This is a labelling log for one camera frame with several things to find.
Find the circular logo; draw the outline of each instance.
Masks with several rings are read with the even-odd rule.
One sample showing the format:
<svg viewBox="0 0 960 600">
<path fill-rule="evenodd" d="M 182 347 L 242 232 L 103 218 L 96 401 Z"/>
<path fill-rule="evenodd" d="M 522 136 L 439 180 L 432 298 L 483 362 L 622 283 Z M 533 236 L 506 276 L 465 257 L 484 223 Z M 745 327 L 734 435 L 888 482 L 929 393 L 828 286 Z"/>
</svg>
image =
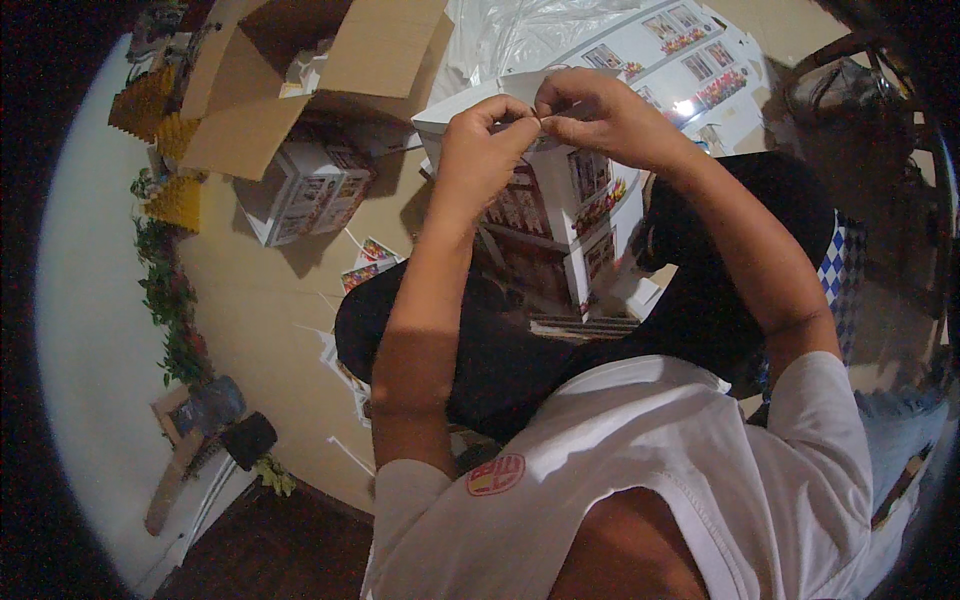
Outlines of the circular logo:
<svg viewBox="0 0 960 600">
<path fill-rule="evenodd" d="M 475 468 L 464 477 L 471 496 L 494 495 L 509 490 L 520 481 L 527 462 L 519 454 L 504 454 Z"/>
</svg>

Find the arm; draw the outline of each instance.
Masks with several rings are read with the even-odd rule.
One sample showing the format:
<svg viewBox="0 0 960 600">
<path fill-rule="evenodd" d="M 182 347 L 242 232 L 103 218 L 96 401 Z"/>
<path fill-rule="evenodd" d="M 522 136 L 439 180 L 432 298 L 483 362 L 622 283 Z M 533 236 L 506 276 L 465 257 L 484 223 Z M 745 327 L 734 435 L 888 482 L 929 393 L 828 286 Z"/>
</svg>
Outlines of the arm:
<svg viewBox="0 0 960 600">
<path fill-rule="evenodd" d="M 592 121 L 556 115 L 587 103 Z M 839 356 L 833 317 L 803 249 L 770 211 L 625 84 L 568 69 L 544 81 L 545 131 L 667 178 L 704 222 L 740 297 L 766 336 L 771 378 L 813 350 Z"/>
<path fill-rule="evenodd" d="M 517 119 L 514 124 L 491 135 L 490 126 L 508 115 Z M 456 476 L 445 407 L 456 368 L 474 222 L 539 131 L 530 107 L 506 95 L 469 108 L 447 127 L 423 230 L 373 363 L 378 468 L 407 458 Z"/>
<path fill-rule="evenodd" d="M 836 325 L 816 270 L 777 217 L 699 149 L 667 177 L 704 222 L 763 330 L 771 383 L 813 350 L 840 358 Z"/>
</svg>

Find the finger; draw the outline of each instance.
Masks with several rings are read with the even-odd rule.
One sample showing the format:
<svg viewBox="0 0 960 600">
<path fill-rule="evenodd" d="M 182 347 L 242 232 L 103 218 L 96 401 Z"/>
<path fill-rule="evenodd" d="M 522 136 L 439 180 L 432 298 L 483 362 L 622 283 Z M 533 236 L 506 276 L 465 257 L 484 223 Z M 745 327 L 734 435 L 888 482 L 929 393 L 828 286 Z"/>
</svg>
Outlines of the finger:
<svg viewBox="0 0 960 600">
<path fill-rule="evenodd" d="M 537 116 L 557 114 L 573 103 L 596 98 L 595 73 L 583 67 L 573 67 L 551 73 L 540 84 L 534 109 Z"/>
<path fill-rule="evenodd" d="M 528 116 L 515 121 L 502 132 L 496 133 L 493 139 L 503 144 L 507 152 L 519 156 L 537 139 L 539 133 L 540 120 L 535 116 Z"/>
<path fill-rule="evenodd" d="M 551 116 L 540 120 L 543 130 L 570 146 L 593 147 L 597 128 L 596 122 L 585 122 L 570 117 Z"/>
<path fill-rule="evenodd" d="M 534 110 L 509 94 L 497 94 L 464 111 L 471 119 L 476 119 L 485 128 L 503 120 L 504 117 L 522 119 L 534 116 Z"/>
</svg>

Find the white t-shirt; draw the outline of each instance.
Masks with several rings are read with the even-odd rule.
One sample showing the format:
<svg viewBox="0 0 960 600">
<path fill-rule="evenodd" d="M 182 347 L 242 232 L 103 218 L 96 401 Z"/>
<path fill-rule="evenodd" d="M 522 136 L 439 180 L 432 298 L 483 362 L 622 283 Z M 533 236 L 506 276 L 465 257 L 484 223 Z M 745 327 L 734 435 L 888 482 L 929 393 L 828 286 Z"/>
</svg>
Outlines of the white t-shirt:
<svg viewBox="0 0 960 600">
<path fill-rule="evenodd" d="M 724 386 L 675 358 L 622 360 L 564 384 L 455 482 L 385 465 L 362 597 L 545 598 L 590 507 L 636 487 L 669 505 L 710 597 L 840 595 L 872 506 L 847 371 L 827 352 L 794 361 L 767 429 L 746 425 Z"/>
</svg>

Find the t-shirt sleeve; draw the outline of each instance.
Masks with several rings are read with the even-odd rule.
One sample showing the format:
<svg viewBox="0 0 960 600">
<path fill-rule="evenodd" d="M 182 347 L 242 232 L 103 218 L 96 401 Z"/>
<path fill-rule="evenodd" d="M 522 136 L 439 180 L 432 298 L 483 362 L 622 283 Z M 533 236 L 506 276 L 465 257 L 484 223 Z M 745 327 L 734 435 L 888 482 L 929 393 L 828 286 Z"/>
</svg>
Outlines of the t-shirt sleeve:
<svg viewBox="0 0 960 600">
<path fill-rule="evenodd" d="M 362 597 L 403 536 L 452 483 L 443 471 L 420 461 L 398 459 L 380 468 L 374 480 L 373 546 Z"/>
<path fill-rule="evenodd" d="M 870 539 L 873 479 L 847 370 L 829 352 L 801 356 L 774 388 L 766 431 L 749 433 L 788 597 L 835 597 Z"/>
</svg>

